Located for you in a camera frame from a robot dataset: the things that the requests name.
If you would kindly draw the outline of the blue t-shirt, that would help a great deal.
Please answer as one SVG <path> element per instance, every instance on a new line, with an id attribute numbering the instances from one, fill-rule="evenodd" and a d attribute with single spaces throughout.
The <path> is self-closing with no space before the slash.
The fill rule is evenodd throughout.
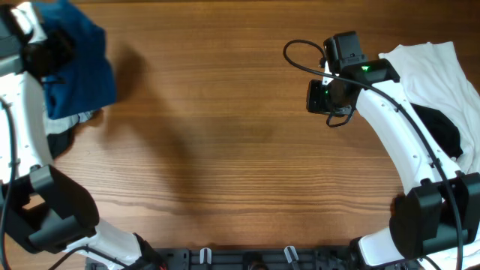
<path id="1" fill-rule="evenodd" d="M 117 91 L 106 57 L 105 30 L 69 1 L 35 2 L 34 6 L 43 17 L 42 27 L 49 38 L 61 31 L 73 41 L 73 58 L 46 78 L 48 117 L 62 119 L 114 104 Z"/>

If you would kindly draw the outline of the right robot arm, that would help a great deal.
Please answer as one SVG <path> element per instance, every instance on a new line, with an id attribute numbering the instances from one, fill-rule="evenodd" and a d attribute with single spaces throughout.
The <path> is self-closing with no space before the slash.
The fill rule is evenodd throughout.
<path id="1" fill-rule="evenodd" d="M 479 267 L 479 95 L 452 42 L 397 46 L 368 60 L 355 32 L 320 46 L 311 113 L 374 129 L 403 186 L 385 229 L 356 239 L 350 264 L 413 261 L 426 269 Z"/>

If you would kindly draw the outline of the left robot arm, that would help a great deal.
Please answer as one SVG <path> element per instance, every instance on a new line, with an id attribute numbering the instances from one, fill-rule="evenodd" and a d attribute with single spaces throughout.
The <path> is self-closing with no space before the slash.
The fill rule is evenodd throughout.
<path id="1" fill-rule="evenodd" d="M 116 99 L 105 36 L 68 1 L 1 5 L 1 237 L 61 261 L 165 269 L 142 237 L 103 220 L 54 165 L 49 125 Z"/>

